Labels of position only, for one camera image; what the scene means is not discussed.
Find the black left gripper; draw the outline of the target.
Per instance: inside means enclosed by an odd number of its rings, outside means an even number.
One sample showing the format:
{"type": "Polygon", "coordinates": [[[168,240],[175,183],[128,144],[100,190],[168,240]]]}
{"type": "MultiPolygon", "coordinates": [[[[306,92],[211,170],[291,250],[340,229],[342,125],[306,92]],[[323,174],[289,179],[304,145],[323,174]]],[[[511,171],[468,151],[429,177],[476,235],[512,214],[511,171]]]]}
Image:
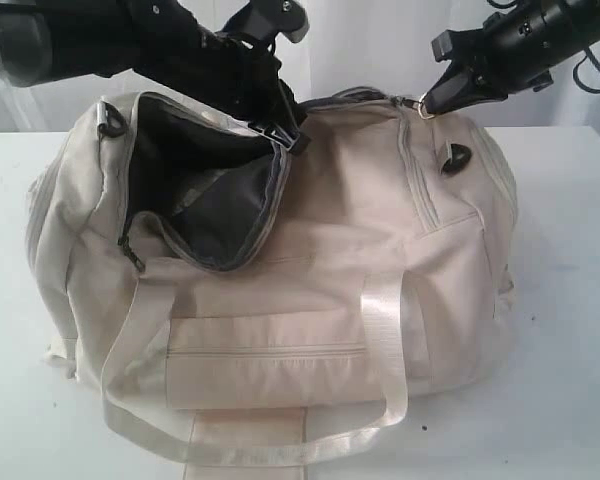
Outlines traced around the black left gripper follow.
{"type": "Polygon", "coordinates": [[[306,148],[306,113],[279,77],[282,34],[251,45],[206,29],[177,1],[132,1],[129,16],[141,49],[136,73],[245,122],[292,154],[306,148]]]}

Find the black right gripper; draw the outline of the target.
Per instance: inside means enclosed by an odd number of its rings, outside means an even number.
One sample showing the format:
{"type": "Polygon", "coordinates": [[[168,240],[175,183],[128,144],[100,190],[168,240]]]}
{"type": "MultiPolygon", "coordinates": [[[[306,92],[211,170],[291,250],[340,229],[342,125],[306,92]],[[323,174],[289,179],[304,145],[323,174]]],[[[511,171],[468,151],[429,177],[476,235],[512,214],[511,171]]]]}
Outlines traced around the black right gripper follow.
{"type": "Polygon", "coordinates": [[[547,33],[541,14],[493,14],[479,29],[444,31],[431,47],[434,59],[449,65],[424,94],[422,108],[442,115],[548,88],[553,77],[547,33]]]}

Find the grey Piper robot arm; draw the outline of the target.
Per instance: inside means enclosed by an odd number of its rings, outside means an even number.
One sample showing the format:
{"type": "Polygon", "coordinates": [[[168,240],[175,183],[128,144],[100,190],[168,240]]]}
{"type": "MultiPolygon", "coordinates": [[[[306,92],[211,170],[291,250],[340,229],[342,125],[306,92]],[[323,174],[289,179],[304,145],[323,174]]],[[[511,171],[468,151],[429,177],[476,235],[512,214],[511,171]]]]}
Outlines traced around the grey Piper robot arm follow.
{"type": "MultiPolygon", "coordinates": [[[[553,84],[551,69],[582,52],[600,74],[591,46],[600,41],[600,1],[511,1],[472,30],[442,32],[431,42],[436,62],[448,67],[418,101],[423,118],[483,103],[503,102],[553,84]]],[[[574,82],[590,88],[573,70],[574,82]]]]}

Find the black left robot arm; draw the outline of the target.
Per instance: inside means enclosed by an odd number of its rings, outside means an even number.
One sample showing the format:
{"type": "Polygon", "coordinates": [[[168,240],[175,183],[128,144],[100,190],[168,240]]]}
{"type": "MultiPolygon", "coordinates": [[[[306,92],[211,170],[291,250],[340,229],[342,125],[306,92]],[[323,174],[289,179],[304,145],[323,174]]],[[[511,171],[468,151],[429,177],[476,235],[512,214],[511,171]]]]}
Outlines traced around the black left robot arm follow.
{"type": "Polygon", "coordinates": [[[276,39],[309,30],[296,1],[249,1],[218,31],[178,1],[0,1],[0,78],[20,88],[132,70],[302,152],[306,118],[276,39]]]}

